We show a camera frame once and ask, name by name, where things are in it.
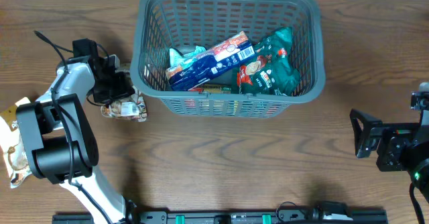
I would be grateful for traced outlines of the beige mushroom snack bag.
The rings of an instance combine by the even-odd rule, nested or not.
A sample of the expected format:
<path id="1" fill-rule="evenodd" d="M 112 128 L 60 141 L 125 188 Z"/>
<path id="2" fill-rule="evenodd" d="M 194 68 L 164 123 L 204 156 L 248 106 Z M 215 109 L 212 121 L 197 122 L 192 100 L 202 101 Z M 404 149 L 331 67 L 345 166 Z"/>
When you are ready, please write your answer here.
<path id="1" fill-rule="evenodd" d="M 125 79 L 131 85 L 134 93 L 128 97 L 115 100 L 110 105 L 101 107 L 103 117 L 124 119 L 134 122 L 144 122 L 147 119 L 147 109 L 143 98 L 143 93 L 132 83 L 129 69 L 130 63 L 120 63 L 117 72 L 123 72 Z"/>

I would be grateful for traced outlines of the light teal small packet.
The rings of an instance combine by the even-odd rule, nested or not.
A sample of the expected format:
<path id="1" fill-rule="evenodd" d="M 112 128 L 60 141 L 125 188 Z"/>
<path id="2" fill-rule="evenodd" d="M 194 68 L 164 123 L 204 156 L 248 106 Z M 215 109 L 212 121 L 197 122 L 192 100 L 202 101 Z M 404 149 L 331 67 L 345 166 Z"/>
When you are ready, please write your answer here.
<path id="1" fill-rule="evenodd" d="M 174 48 L 169 49 L 169 57 L 170 57 L 170 66 L 178 66 L 179 64 L 185 62 L 188 58 L 192 58 L 202 52 L 204 52 L 206 48 L 204 46 L 195 46 L 193 52 L 182 54 Z"/>

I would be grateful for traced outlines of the Kleenex tissue multipack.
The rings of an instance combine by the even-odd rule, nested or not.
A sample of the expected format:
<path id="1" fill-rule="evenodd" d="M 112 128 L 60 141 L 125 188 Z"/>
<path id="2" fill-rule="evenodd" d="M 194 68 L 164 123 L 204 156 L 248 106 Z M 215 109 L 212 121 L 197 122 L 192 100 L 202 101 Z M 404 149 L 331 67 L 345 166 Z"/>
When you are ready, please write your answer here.
<path id="1" fill-rule="evenodd" d="M 166 78 L 173 91 L 189 91 L 248 62 L 254 55 L 249 38 L 240 32 L 178 66 L 167 68 Z"/>

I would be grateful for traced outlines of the orange red noodle packet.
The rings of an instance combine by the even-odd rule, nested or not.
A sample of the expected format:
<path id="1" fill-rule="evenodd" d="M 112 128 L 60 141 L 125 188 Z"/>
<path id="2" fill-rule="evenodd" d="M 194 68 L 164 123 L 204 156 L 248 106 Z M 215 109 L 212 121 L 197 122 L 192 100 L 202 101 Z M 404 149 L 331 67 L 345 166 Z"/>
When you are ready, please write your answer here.
<path id="1" fill-rule="evenodd" d="M 227 85 L 216 85 L 216 84 L 202 84 L 190 91 L 196 91 L 199 93 L 219 93 L 219 94 L 230 94 L 231 87 Z"/>

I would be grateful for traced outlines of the green Nescafe coffee bag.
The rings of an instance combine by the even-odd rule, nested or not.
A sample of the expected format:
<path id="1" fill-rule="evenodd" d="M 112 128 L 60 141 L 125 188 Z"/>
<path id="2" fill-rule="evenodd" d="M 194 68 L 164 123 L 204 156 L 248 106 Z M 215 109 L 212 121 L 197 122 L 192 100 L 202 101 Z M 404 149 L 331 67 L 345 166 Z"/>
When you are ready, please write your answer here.
<path id="1" fill-rule="evenodd" d="M 251 59 L 233 69 L 231 93 L 292 96 L 300 73 L 289 63 L 293 30 L 283 27 L 262 38 Z"/>

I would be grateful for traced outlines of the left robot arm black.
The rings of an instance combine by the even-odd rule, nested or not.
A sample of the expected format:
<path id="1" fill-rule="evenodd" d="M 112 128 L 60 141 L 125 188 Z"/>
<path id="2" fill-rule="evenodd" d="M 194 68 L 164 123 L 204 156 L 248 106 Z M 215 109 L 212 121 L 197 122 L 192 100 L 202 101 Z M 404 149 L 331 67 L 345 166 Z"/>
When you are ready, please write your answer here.
<path id="1" fill-rule="evenodd" d="M 116 55 L 100 56 L 102 46 L 84 38 L 72 43 L 73 56 L 61 59 L 50 88 L 16 117 L 32 174 L 70 191 L 90 212 L 93 223 L 138 223 L 135 204 L 119 194 L 100 168 L 95 135 L 83 110 L 89 96 L 108 105 L 134 93 Z"/>

